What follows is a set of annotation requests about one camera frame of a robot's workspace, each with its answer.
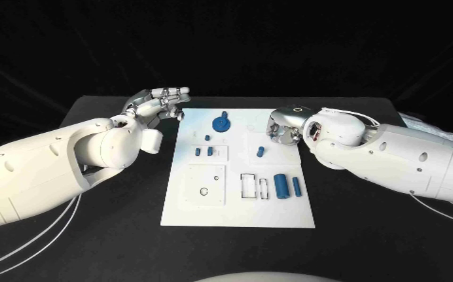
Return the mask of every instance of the black table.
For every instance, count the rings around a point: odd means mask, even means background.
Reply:
[[[62,126],[118,114],[126,97],[82,97]],[[182,107],[277,108],[297,103],[369,115],[404,126],[381,98],[195,97]],[[453,222],[408,195],[318,163],[302,143],[302,169],[316,229],[160,226],[179,122],[160,122],[156,155],[90,190],[72,223],[48,250],[2,281],[180,281],[248,271],[299,272],[342,281],[453,281]],[[444,211],[449,203],[427,200]],[[2,254],[51,224],[64,206],[0,227]],[[55,231],[0,269],[49,242]]]

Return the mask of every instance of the white cable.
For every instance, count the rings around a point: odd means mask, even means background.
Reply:
[[[440,211],[437,211],[434,208],[432,208],[413,194],[410,194],[413,196],[413,199],[429,209],[432,209],[434,212],[437,212],[440,215],[443,215],[444,217],[447,217],[449,219],[453,220],[453,217],[450,217],[449,215],[446,215],[444,213],[442,213]]]
[[[82,194],[78,195],[78,202],[75,203],[75,208],[74,208],[74,212],[71,214],[71,217],[69,217],[69,220],[67,222],[67,225],[64,226],[62,230],[59,231],[59,233],[56,234],[56,237],[51,240],[51,243],[23,261],[23,262],[19,262],[13,267],[7,268],[6,270],[3,270],[0,272],[0,275],[4,273],[4,272],[9,272],[10,270],[13,270],[16,267],[19,267],[22,264],[25,264],[30,259],[33,259],[35,256],[38,256],[41,254],[41,252],[43,252],[43,250],[51,246],[51,244],[55,242],[55,240],[59,238],[64,230],[67,229],[68,225],[69,225],[69,222],[72,220],[72,217],[74,217],[74,214],[78,210],[78,203],[81,202],[81,197],[82,197]]]
[[[45,235],[45,233],[49,231],[49,229],[52,229],[54,225],[59,222],[61,218],[64,217],[64,214],[67,213],[68,209],[72,206],[72,203],[75,201],[75,197],[69,202],[69,205],[67,206],[67,209],[64,210],[64,212],[61,213],[59,217],[56,218],[56,220],[54,221],[54,223],[49,225],[49,227],[35,236],[33,239],[29,240],[29,242],[26,242],[16,250],[13,250],[7,255],[4,255],[0,258],[0,261],[3,261],[6,258],[12,257],[13,254],[16,254],[19,251],[22,251],[22,249],[25,249],[41,237],[42,235]]]
[[[374,126],[380,126],[380,125],[381,125],[381,123],[380,123],[374,118],[371,118],[369,116],[367,116],[367,115],[364,115],[364,114],[361,114],[361,113],[358,113],[358,112],[336,110],[336,109],[331,109],[331,108],[328,108],[328,110],[336,111],[336,112],[341,112],[341,113],[346,113],[346,114],[359,115],[361,117],[365,117],[365,118],[372,122],[372,125],[374,125]]]

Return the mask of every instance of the black curtain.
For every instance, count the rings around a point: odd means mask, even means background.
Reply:
[[[449,0],[0,0],[0,143],[82,95],[377,96],[453,131]]]

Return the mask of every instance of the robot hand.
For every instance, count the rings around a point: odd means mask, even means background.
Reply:
[[[0,225],[25,219],[97,186],[127,168],[139,151],[157,153],[165,118],[189,88],[143,90],[113,118],[95,118],[0,147]]]
[[[453,141],[351,111],[296,105],[271,112],[266,134],[286,145],[303,139],[326,167],[398,192],[453,201]]]

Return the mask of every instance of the white robotic arm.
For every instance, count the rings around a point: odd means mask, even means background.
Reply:
[[[365,126],[354,116],[372,122]],[[294,145],[303,139],[319,162],[407,194],[453,201],[453,141],[380,124],[359,113],[290,106],[273,111],[267,135]]]
[[[0,225],[55,208],[127,168],[140,149],[157,153],[165,118],[183,119],[175,104],[189,88],[143,90],[123,113],[95,118],[0,147]]]

